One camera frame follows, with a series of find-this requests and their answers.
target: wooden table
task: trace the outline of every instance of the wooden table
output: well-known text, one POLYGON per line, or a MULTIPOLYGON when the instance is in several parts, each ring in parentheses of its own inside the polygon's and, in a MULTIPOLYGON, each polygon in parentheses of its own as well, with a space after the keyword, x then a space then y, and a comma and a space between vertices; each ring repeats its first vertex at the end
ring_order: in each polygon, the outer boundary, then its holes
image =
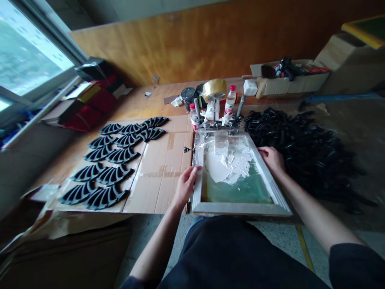
MULTIPOLYGON (((241 78, 233 78, 227 80, 227 86, 231 84, 237 85, 239 94, 243 93, 243 81, 241 78)), ((128 118, 151 118, 156 116, 177 116, 185 115, 185 106, 173 107, 171 104, 164 104, 163 99, 168 96, 177 95, 186 87, 197 87, 204 81, 184 82, 176 84, 164 84, 154 86, 144 86, 136 88, 126 96, 119 98, 118 104, 112 112, 105 116, 100 125, 95 127, 88 133, 81 135, 77 140, 70 144, 56 159, 52 161, 44 173, 33 183, 31 188, 50 183, 62 184, 66 178, 76 167, 79 160, 87 151, 87 145, 99 135, 99 130, 109 121, 120 121, 128 118), (152 92, 151 96, 145 98, 146 91, 152 92)), ((256 104, 255 97, 247 97, 245 105, 256 104)))
MULTIPOLYGON (((32 187, 51 183, 62 184, 74 170, 77 163, 87 151, 87 145, 98 136, 98 131, 108 121, 120 121, 127 118, 150 118, 156 116, 174 116, 186 114, 185 106, 173 107, 164 105, 163 99, 168 96, 180 94, 189 86, 196 87, 203 81, 186 82, 168 85, 159 85, 155 88, 147 86, 134 89, 130 94, 119 99, 117 108, 107 115, 102 123, 92 131, 83 134, 67 147, 41 174, 32 187), (152 92, 145 98, 144 92, 152 92)), ((228 86, 236 83, 239 93, 242 93, 241 79, 228 81, 228 86)), ((385 178, 383 177, 383 164, 385 163, 385 131, 383 123, 385 115, 385 99, 365 99, 349 101, 327 101, 327 112, 321 110, 313 103, 310 109, 316 111, 316 122, 327 130, 332 130, 341 138, 348 150, 357 153, 358 166, 368 171, 366 177, 352 181, 354 189, 364 196, 376 200, 378 208, 367 207, 360 204, 365 215, 350 215, 340 204, 323 202, 323 204, 336 214, 349 227, 359 230, 385 232, 385 178)), ((298 99, 264 99, 247 97, 243 114, 248 111, 262 111, 268 106, 278 110, 285 110, 289 114, 297 113, 298 99)))

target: hand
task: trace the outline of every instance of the hand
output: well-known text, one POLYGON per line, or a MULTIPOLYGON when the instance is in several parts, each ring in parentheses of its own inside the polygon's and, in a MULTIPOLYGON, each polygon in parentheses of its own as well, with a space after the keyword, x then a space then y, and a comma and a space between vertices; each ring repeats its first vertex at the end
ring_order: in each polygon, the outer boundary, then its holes
POLYGON ((282 155, 273 147, 258 148, 261 157, 269 167, 270 172, 277 177, 282 173, 286 173, 284 159, 282 155))
POLYGON ((188 198, 193 193, 194 182, 198 176, 198 170, 201 166, 189 167, 179 177, 178 185, 176 186, 176 192, 174 199, 172 200, 172 206, 179 209, 183 209, 188 202, 188 198))

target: window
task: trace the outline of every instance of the window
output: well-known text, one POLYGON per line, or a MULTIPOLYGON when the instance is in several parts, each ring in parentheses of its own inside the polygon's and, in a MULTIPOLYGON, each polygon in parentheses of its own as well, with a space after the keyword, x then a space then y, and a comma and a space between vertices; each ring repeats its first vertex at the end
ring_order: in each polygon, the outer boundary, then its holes
POLYGON ((0 0, 0 125, 4 115, 9 118, 73 78, 74 66, 81 64, 31 5, 0 0))
POLYGON ((6 100, 0 99, 0 112, 10 106, 10 103, 6 100))
POLYGON ((73 67, 8 0, 0 0, 0 85, 20 96, 73 67))

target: wooden wall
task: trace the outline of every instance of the wooden wall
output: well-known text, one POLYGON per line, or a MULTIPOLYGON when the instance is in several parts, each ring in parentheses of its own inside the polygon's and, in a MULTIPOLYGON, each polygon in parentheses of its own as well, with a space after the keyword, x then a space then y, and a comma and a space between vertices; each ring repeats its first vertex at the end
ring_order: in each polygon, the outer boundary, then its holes
POLYGON ((313 59, 344 22, 385 13, 384 0, 232 0, 72 32, 127 85, 251 74, 250 64, 313 59))

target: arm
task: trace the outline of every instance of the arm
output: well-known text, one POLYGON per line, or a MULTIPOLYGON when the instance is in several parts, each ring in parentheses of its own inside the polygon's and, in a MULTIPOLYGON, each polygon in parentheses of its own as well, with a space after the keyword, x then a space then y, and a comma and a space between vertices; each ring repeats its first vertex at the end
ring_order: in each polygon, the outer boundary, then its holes
POLYGON ((199 169, 201 167, 189 167, 180 176, 174 199, 147 246, 135 262, 130 276, 155 286, 162 280, 174 245, 180 216, 193 192, 199 169))
POLYGON ((336 244, 353 243, 366 246, 336 216, 289 177, 282 155, 275 148, 261 147, 258 150, 276 181, 285 189, 298 215, 328 255, 330 248, 336 244))

